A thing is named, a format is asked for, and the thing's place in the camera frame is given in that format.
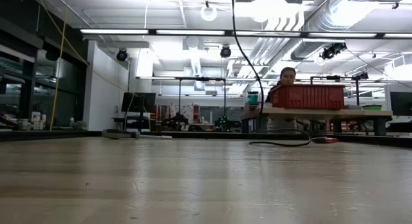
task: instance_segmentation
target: black monitor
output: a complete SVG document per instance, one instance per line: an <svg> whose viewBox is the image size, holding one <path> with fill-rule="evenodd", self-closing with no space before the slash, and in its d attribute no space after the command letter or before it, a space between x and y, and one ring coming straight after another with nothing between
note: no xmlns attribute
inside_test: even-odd
<svg viewBox="0 0 412 224"><path fill-rule="evenodd" d="M393 115L412 116L412 93L391 92Z"/></svg>
<svg viewBox="0 0 412 224"><path fill-rule="evenodd" d="M130 93L130 92L124 93L123 103L122 103L122 112L150 113L156 110L155 108L156 93L134 93L134 94L135 96L133 97L133 93Z"/></svg>

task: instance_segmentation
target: red plastic crate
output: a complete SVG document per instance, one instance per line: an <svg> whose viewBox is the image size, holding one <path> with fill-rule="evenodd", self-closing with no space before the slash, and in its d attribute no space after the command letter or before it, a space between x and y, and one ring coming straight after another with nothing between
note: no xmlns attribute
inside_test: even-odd
<svg viewBox="0 0 412 224"><path fill-rule="evenodd" d="M269 93L274 107L294 109L344 108L343 85L287 85Z"/></svg>

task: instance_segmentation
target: table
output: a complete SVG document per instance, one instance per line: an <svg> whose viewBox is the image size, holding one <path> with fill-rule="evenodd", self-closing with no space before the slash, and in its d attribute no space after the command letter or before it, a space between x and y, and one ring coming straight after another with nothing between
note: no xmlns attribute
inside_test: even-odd
<svg viewBox="0 0 412 224"><path fill-rule="evenodd" d="M119 130L123 130L124 129L124 122L126 121L125 120L125 118L123 118L123 117L112 117L111 119L113 119L113 121L114 121L114 123L116 123L116 127L117 127L117 129L119 129ZM149 120L147 119L147 117L144 117L143 118L143 121L142 121L142 125L139 125L139 123L138 123L138 121L140 120L140 116L127 116L127 121L130 121L130 120L134 120L136 123L135 124L132 124L132 123L128 123L127 125L126 125L126 129L127 128L130 128L130 129L145 129L145 128L142 128L142 126L143 127L147 127L147 129L148 129L148 127L150 126L150 127L154 127L155 125L156 125L156 120L155 119L150 119L150 125L149 125Z"/></svg>
<svg viewBox="0 0 412 224"><path fill-rule="evenodd" d="M190 123L189 124L189 126L190 125L196 125L196 126L199 126L199 127L201 127L203 130L206 130L206 129L213 129L213 124L198 124L198 123Z"/></svg>
<svg viewBox="0 0 412 224"><path fill-rule="evenodd" d="M1 143L2 223L411 223L410 149L248 143Z"/></svg>
<svg viewBox="0 0 412 224"><path fill-rule="evenodd" d="M241 115L242 133L249 133L248 121L259 117L260 109L249 111ZM386 135L386 122L392 119L392 111L369 110L314 110L314 109L285 109L278 107L264 107L261 121L256 121L256 129L265 132L267 118L301 119L301 120L329 120L333 123L334 133L341 133L341 122L349 120L373 121L374 134Z"/></svg>

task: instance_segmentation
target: person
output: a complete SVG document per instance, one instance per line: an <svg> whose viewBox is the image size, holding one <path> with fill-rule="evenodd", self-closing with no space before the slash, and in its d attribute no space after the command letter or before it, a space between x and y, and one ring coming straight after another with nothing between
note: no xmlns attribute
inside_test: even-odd
<svg viewBox="0 0 412 224"><path fill-rule="evenodd" d="M281 71L281 76L279 81L277 82L276 86L272 87L268 93L268 96L265 100L265 107L272 107L272 104L270 103L270 96L269 94L279 87L280 85L292 85L295 83L295 77L296 77L296 70L291 67L285 67ZM279 119L272 119L269 118L267 120L267 130L268 133L273 133L273 134L287 134L291 132L272 132L273 130L276 129L297 129L297 124L296 120L285 120L282 118Z"/></svg>

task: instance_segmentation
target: lamp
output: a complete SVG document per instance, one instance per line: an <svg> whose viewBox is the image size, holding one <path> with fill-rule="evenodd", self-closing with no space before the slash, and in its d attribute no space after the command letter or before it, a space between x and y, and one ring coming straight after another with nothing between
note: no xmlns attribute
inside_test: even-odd
<svg viewBox="0 0 412 224"><path fill-rule="evenodd" d="M205 11L208 8L212 10L212 13L209 14L209 15L206 15ZM205 5L200 10L200 17L202 19L204 19L205 21L214 21L217 18L217 16L218 16L218 11L217 11L216 7L215 6L210 6L209 2L206 1Z"/></svg>

